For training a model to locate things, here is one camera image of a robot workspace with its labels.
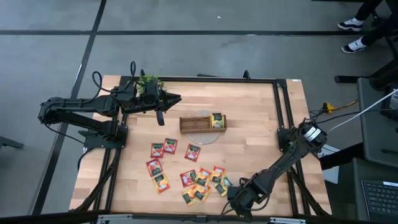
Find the wooden box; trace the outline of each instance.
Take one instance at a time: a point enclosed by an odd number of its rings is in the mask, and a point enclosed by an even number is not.
[[[226,116],[224,116],[223,128],[211,128],[211,116],[197,116],[191,118],[180,118],[180,133],[181,134],[198,134],[198,133],[215,133],[225,132],[227,128]]]

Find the wooden table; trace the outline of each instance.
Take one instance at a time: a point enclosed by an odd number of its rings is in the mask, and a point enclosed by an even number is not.
[[[120,76],[105,76],[103,86],[112,89],[119,85],[119,80]],[[287,87],[294,123],[299,124],[304,117],[308,117],[303,86],[300,80],[287,80]],[[276,137],[279,125],[272,85],[165,82],[165,89],[182,96],[182,101],[164,115],[165,126],[158,126],[154,112],[131,114],[127,120],[129,135],[120,157],[111,211],[219,215],[226,197],[220,197],[213,183],[210,184],[212,190],[205,202],[188,207],[182,198],[184,188],[180,174],[191,169],[198,172],[201,167],[212,170],[213,166],[220,166],[226,169],[228,178],[236,185],[240,177],[250,178],[255,172],[274,163],[282,153]],[[228,129],[214,143],[200,146],[198,161],[193,162],[184,159],[188,144],[193,143],[186,135],[180,134],[178,119],[199,110],[222,112],[227,116]],[[94,118],[102,121],[107,119],[98,114]],[[164,142],[165,138],[178,139],[178,146],[174,155],[165,154],[160,159],[171,189],[157,194],[146,162],[151,160],[151,143]],[[97,184],[103,156],[104,149],[96,149],[82,160],[70,208],[79,206]],[[331,213],[319,161],[310,154],[302,159],[302,166],[309,191],[323,209]],[[297,186],[295,189],[298,207],[302,212],[300,191]],[[107,192],[106,186],[100,208],[104,208]],[[253,212],[253,215],[292,215],[286,174],[277,179],[268,206]]]

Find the black pants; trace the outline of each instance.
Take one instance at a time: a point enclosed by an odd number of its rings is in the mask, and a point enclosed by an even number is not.
[[[356,14],[355,19],[359,21],[366,20],[381,2],[382,0],[366,0]],[[396,21],[393,16],[390,16],[390,18],[384,21],[383,24],[365,35],[362,38],[362,44],[366,46],[372,45],[375,41],[389,34],[393,29],[398,28],[397,23],[398,21]]]

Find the person's leg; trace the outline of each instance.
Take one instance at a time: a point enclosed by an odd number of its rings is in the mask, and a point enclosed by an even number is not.
[[[354,18],[340,22],[337,24],[337,27],[342,30],[352,30],[356,32],[361,31],[363,22],[370,16],[372,11],[375,10],[378,5],[380,5],[381,2],[382,0],[366,0],[359,8]]]
[[[341,50],[346,54],[352,54],[364,50],[366,47],[375,43],[375,41],[388,35],[393,29],[397,28],[397,26],[398,24],[396,19],[391,16],[376,29],[372,30],[364,37],[361,37],[358,40],[355,40],[354,42],[342,47]]]

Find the white cable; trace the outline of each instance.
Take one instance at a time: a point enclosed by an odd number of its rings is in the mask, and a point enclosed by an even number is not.
[[[340,124],[337,124],[336,126],[334,126],[333,128],[331,128],[331,129],[328,131],[328,133],[331,132],[332,130],[334,130],[334,129],[340,127],[341,125],[346,124],[346,123],[348,123],[348,122],[354,120],[354,119],[357,118],[358,116],[361,116],[361,114],[367,112],[367,111],[368,111],[370,108],[372,108],[374,105],[376,105],[376,104],[380,103],[381,101],[385,100],[386,98],[390,97],[391,95],[393,95],[393,94],[396,93],[397,91],[398,91],[398,89],[394,90],[393,92],[391,92],[391,93],[388,94],[387,96],[381,98],[379,101],[373,103],[370,107],[366,108],[365,110],[363,110],[363,111],[360,112],[359,114],[353,116],[352,118],[350,118],[350,119],[348,119],[348,120],[346,120],[346,121],[344,121],[344,122],[342,122],[342,123],[340,123]]]

